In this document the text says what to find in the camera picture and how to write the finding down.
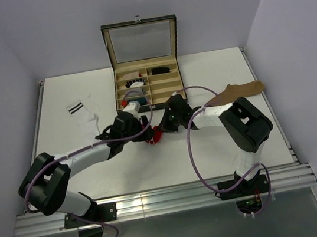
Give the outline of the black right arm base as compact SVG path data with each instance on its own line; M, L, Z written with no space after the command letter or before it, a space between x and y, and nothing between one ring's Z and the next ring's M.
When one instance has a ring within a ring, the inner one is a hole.
M271 198L271 182L269 176L260 171L249 181L242 181L235 189L229 192L215 193L221 201L238 199L248 196L249 198L236 202L237 209L246 215L255 215L263 209L261 195L267 193L267 201Z

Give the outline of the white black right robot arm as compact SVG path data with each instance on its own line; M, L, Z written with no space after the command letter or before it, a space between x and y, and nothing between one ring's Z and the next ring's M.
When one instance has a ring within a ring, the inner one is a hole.
M263 146L273 130L273 124L248 99L240 97L230 104L196 108L190 107L180 94L172 95L165 107L164 115L159 124L161 132L177 132L180 126L187 130L187 149L189 159L199 180L212 191L213 188L200 175L194 162L190 134L192 130L206 127L223 127L239 148L239 158L234 172L234 187L239 193L248 195L256 187L256 179L260 176L260 163Z

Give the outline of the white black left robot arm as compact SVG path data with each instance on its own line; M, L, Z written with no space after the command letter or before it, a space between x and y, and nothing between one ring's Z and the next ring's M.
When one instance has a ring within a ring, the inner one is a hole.
M61 156L39 154L18 190L27 212L45 216L69 213L85 224L93 223L98 217L95 201L84 193L69 191L69 180L96 163L114 158L126 143L148 140L151 121L151 116L124 111L96 136L94 143Z

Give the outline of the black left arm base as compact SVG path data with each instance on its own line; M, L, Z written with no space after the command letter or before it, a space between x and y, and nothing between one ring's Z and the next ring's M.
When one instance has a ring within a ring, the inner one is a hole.
M109 222L116 221L117 209L115 202L95 205L87 211L84 216L65 215L64 228L76 228L78 237L107 237L117 234L114 228L103 226Z

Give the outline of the brown ribbed sock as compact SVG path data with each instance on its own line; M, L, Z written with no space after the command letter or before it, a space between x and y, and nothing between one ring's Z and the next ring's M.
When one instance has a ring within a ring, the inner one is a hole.
M262 93L265 89L264 83L254 80L245 84L228 84L223 92L213 97L206 106L223 106L235 102L240 97L251 97Z

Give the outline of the red white striped sock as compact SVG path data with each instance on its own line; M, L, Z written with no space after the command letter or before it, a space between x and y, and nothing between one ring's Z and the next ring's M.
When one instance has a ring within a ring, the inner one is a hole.
M158 144L161 140L162 137L162 130L160 126L150 126L146 131L145 131L145 142L155 145Z

